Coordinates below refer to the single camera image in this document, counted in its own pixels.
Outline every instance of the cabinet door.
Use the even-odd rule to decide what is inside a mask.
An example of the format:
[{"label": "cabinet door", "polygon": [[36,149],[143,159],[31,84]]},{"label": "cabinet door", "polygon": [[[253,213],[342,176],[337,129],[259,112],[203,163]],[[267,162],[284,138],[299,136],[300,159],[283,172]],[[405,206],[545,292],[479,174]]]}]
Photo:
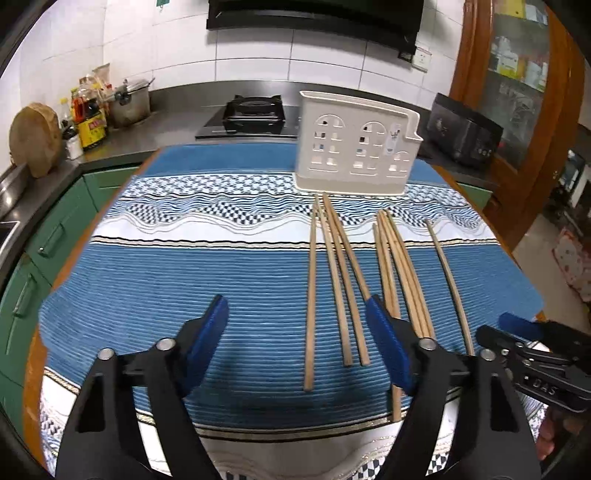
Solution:
[{"label": "cabinet door", "polygon": [[0,403],[22,436],[22,387],[0,373]]},{"label": "cabinet door", "polygon": [[43,220],[26,252],[48,282],[53,283],[96,212],[86,183],[79,179]]},{"label": "cabinet door", "polygon": [[455,99],[504,132],[484,213],[515,248],[542,211],[574,141],[584,62],[542,0],[466,0]]},{"label": "cabinet door", "polygon": [[113,195],[121,188],[138,167],[116,168],[84,175],[88,191],[97,210],[100,211]]},{"label": "cabinet door", "polygon": [[49,282],[23,254],[0,301],[0,373],[20,386],[39,307],[50,290]]}]

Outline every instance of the table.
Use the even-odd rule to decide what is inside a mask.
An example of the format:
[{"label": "table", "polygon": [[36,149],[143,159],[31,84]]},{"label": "table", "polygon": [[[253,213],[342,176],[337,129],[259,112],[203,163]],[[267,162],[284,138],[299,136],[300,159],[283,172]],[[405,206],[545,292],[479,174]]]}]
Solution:
[{"label": "table", "polygon": [[[312,196],[293,185],[295,156],[292,144],[171,147],[122,191],[40,312],[48,347],[42,436],[50,469],[67,405],[96,351],[147,348],[200,316],[216,293],[230,300],[230,322],[187,408],[200,433],[211,437],[206,448],[218,469],[259,480],[337,478],[379,464],[400,426],[388,420],[388,377],[365,326],[372,364],[342,367],[324,252],[318,263],[316,387],[311,394],[301,390]],[[541,310],[539,295],[479,214],[422,161],[402,196],[341,195],[332,201],[374,292],[380,286],[371,225],[380,208],[394,214],[445,348],[463,351],[463,341],[425,218],[444,245],[472,333],[494,325],[504,311],[532,318]],[[455,396],[450,393],[439,459],[449,449]],[[149,457],[165,470],[145,393],[137,392],[136,405],[142,432],[152,438]],[[247,453],[249,445],[268,447]],[[297,449],[314,457],[306,467]]]}]

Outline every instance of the white wall tile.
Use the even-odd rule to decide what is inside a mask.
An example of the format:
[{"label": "white wall tile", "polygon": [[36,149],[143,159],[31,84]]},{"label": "white wall tile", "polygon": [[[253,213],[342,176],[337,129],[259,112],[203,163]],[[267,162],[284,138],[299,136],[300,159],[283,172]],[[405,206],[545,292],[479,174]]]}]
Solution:
[{"label": "white wall tile", "polygon": [[462,26],[442,13],[436,12],[431,50],[443,53],[451,59],[456,59],[461,40]]},{"label": "white wall tile", "polygon": [[435,92],[431,92],[426,88],[421,88],[421,91],[418,94],[417,105],[430,110],[433,106],[433,100],[435,100],[436,95],[437,94]]},{"label": "white wall tile", "polygon": [[437,11],[454,22],[464,23],[464,0],[437,0]]},{"label": "white wall tile", "polygon": [[75,50],[46,60],[50,88],[45,104],[56,109],[60,98],[69,97],[70,89],[79,84],[78,80],[102,64],[103,47]]},{"label": "white wall tile", "polygon": [[156,59],[154,70],[215,60],[217,32],[205,29],[207,15],[181,18],[155,25]]},{"label": "white wall tile", "polygon": [[287,59],[218,60],[216,80],[287,80]]},{"label": "white wall tile", "polygon": [[51,91],[51,72],[47,59],[51,57],[51,10],[37,20],[23,39],[21,50],[21,105],[31,102],[47,103]]},{"label": "white wall tile", "polygon": [[356,38],[296,30],[291,58],[361,69],[366,45]]},{"label": "white wall tile", "polygon": [[432,92],[449,94],[452,86],[453,74],[456,70],[456,61],[434,51],[431,55],[429,71],[423,79],[423,88]]},{"label": "white wall tile", "polygon": [[217,59],[288,59],[294,31],[288,28],[230,28],[217,33]]},{"label": "white wall tile", "polygon": [[435,10],[423,8],[421,28],[417,34],[417,42],[430,47],[433,42],[433,27],[435,25]]},{"label": "white wall tile", "polygon": [[8,133],[12,119],[21,109],[21,48],[18,48],[0,77],[0,173],[10,167]]},{"label": "white wall tile", "polygon": [[419,87],[371,72],[363,72],[359,90],[377,93],[408,103],[417,103]]},{"label": "white wall tile", "polygon": [[172,0],[162,8],[152,2],[154,9],[154,24],[170,22],[179,18],[203,15],[209,11],[207,0]]},{"label": "white wall tile", "polygon": [[216,79],[216,62],[199,61],[174,65],[165,69],[154,70],[152,90],[189,85],[191,83],[213,82]]},{"label": "white wall tile", "polygon": [[327,63],[292,60],[289,79],[294,82],[324,83],[345,88],[359,87],[361,70]]},{"label": "white wall tile", "polygon": [[103,44],[105,9],[58,0],[50,9],[51,56]]},{"label": "white wall tile", "polygon": [[37,20],[21,45],[21,71],[51,57],[51,9]]},{"label": "white wall tile", "polygon": [[400,60],[398,50],[372,42],[368,43],[363,70],[379,73],[413,85],[421,85],[425,75],[420,70],[413,68],[409,62]]},{"label": "white wall tile", "polygon": [[109,79],[114,87],[124,78],[152,70],[154,37],[152,27],[106,43],[102,63],[110,63]]},{"label": "white wall tile", "polygon": [[119,0],[107,4],[103,42],[108,43],[150,27],[153,6],[151,0]]}]

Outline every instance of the toaster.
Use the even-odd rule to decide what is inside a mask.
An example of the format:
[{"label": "toaster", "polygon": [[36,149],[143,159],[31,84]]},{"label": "toaster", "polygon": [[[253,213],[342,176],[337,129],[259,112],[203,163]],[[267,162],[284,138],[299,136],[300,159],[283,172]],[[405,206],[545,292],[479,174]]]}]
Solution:
[{"label": "toaster", "polygon": [[463,103],[438,93],[427,132],[431,142],[455,162],[484,170],[499,146],[503,129]]}]

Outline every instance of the cabinet handle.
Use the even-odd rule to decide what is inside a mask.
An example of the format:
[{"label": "cabinet handle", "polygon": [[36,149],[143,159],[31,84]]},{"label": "cabinet handle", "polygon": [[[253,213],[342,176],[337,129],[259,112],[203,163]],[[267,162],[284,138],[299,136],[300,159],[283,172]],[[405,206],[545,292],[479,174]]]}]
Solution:
[{"label": "cabinet handle", "polygon": [[53,255],[53,251],[56,245],[59,243],[61,237],[63,237],[65,233],[66,229],[64,228],[62,223],[58,223],[49,235],[49,237],[47,238],[47,240],[45,241],[45,244],[42,247],[39,247],[39,249],[37,250],[39,255],[45,258],[51,257]]},{"label": "cabinet handle", "polygon": [[25,286],[21,290],[21,294],[18,296],[17,304],[14,306],[12,314],[15,317],[24,317],[27,314],[28,306],[33,298],[33,291],[37,286],[37,281],[33,275],[29,274]]}]

